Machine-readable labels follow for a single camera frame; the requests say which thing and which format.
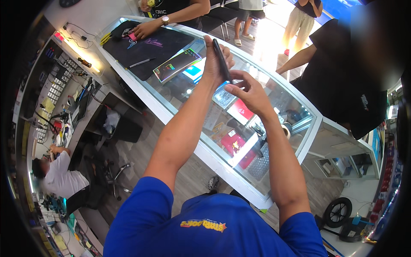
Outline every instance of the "hand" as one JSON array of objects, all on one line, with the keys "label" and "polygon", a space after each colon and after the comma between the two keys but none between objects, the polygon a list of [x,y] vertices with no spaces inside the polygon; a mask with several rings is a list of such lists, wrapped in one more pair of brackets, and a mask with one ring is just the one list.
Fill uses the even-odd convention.
[{"label": "hand", "polygon": [[138,39],[144,39],[163,25],[160,19],[143,22],[134,28],[134,35]]},{"label": "hand", "polygon": [[56,153],[57,147],[55,146],[55,144],[51,144],[49,148],[50,148],[50,152]]},{"label": "hand", "polygon": [[[204,36],[204,41],[207,46],[207,59],[205,60],[204,72],[201,79],[210,81],[212,86],[217,88],[225,81],[225,79],[222,77],[220,72],[220,63],[217,55],[215,54],[212,39],[209,36]],[[233,54],[230,53],[230,49],[228,47],[223,46],[222,44],[220,44],[220,49],[226,60],[227,68],[231,69],[231,67],[233,67],[236,63],[233,60]]]},{"label": "hand", "polygon": [[147,4],[147,0],[141,0],[141,4],[140,4],[140,9],[143,12],[149,12],[151,10],[151,8],[148,6]]},{"label": "hand", "polygon": [[274,117],[277,116],[268,100],[267,94],[257,80],[245,71],[232,70],[230,74],[233,79],[243,81],[235,85],[225,85],[224,89],[227,92],[240,98],[247,108],[257,114],[261,119],[270,119],[272,115],[275,115]]}]

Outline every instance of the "beige pants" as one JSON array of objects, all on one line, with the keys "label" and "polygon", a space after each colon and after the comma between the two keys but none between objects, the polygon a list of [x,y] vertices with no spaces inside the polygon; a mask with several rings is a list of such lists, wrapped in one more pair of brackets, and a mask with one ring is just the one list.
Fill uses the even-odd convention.
[{"label": "beige pants", "polygon": [[291,12],[287,26],[285,27],[285,32],[282,39],[283,46],[286,49],[289,49],[288,44],[290,42],[290,39],[293,38],[298,29],[300,29],[293,48],[294,52],[300,51],[305,45],[313,26],[314,18],[295,7]]}]

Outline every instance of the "black t-shirt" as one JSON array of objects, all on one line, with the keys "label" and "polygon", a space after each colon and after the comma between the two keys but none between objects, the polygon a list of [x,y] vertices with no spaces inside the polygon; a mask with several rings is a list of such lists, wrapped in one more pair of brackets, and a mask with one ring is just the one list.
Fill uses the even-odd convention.
[{"label": "black t-shirt", "polygon": [[[321,0],[314,0],[314,4],[317,8],[319,8],[321,4]],[[312,5],[310,2],[307,2],[306,5],[301,6],[300,3],[297,1],[294,5],[301,11],[310,15],[311,17],[317,18],[317,15],[315,15],[314,9],[312,8]]]},{"label": "black t-shirt", "polygon": [[355,139],[360,139],[384,120],[387,91],[378,91],[360,69],[350,31],[337,23],[337,19],[330,20],[310,35],[317,50],[292,84],[325,117],[349,123]]},{"label": "black t-shirt", "polygon": [[[151,15],[157,19],[163,15],[172,14],[190,6],[190,0],[159,0],[156,5],[151,9]],[[178,24],[195,28],[196,30],[202,29],[201,18],[195,18],[188,21],[179,22]]]}]

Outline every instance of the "black wheel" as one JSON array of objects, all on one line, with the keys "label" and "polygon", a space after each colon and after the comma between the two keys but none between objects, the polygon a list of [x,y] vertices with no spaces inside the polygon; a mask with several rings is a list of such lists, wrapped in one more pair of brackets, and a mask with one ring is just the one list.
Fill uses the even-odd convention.
[{"label": "black wheel", "polygon": [[324,220],[331,228],[342,226],[350,218],[353,205],[350,199],[340,197],[330,203],[324,212]]}]

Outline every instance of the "mouse pad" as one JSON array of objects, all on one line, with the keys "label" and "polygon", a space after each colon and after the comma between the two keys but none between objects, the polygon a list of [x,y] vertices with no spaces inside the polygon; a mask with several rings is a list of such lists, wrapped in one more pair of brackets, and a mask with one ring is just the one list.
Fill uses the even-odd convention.
[{"label": "mouse pad", "polygon": [[132,41],[129,37],[123,37],[120,40],[111,38],[103,45],[103,48],[124,67],[129,67],[149,58],[155,58],[130,69],[134,75],[145,81],[153,75],[155,68],[170,59],[193,40],[194,37],[192,36],[161,27],[145,39],[137,41]]}]

